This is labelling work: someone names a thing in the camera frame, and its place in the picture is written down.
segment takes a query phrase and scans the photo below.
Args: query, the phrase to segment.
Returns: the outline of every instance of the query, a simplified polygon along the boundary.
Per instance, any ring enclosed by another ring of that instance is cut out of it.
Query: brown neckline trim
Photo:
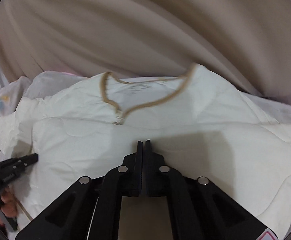
[[[155,79],[155,80],[141,81],[141,82],[125,82],[125,81],[122,81],[122,80],[116,78],[116,76],[112,72],[106,72],[106,73],[103,74],[102,79],[101,79],[101,83],[100,83],[100,90],[101,90],[101,95],[102,95],[103,101],[105,103],[113,105],[116,108],[116,113],[121,111],[120,106],[118,105],[118,103],[116,103],[113,100],[110,100],[106,95],[107,80],[108,80],[109,76],[111,76],[112,78],[114,78],[114,80],[116,80],[117,82],[122,83],[122,84],[139,84],[139,83],[149,83],[149,82],[156,82],[156,81],[170,81],[170,80],[176,80],[176,79],[184,79],[184,82],[172,94],[170,94],[170,95],[168,95],[168,96],[166,96],[164,98],[161,98],[159,100],[148,102],[148,103],[141,104],[141,105],[137,105],[137,106],[131,107],[130,109],[126,110],[121,116],[122,120],[124,120],[124,118],[127,117],[128,114],[130,114],[131,112],[133,112],[133,111],[135,111],[137,109],[156,106],[156,105],[165,103],[165,102],[171,100],[172,98],[174,98],[179,93],[181,93],[187,87],[188,83],[190,82],[190,79],[191,79],[191,77],[193,75],[193,72],[194,72],[194,69],[195,69],[196,65],[197,64],[192,64],[190,70],[186,74],[181,75],[181,76],[176,77],[176,78]]]

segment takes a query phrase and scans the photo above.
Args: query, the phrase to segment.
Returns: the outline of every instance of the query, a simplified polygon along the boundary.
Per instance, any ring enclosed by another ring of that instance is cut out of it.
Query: beige curtain
[[[192,62],[291,104],[291,0],[0,3],[0,65],[10,81],[46,70],[176,76]]]

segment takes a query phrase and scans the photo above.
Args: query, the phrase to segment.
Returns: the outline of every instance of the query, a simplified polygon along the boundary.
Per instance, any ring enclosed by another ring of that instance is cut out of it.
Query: white sticker with red border
[[[278,238],[269,228],[267,228],[257,240],[278,240]]]

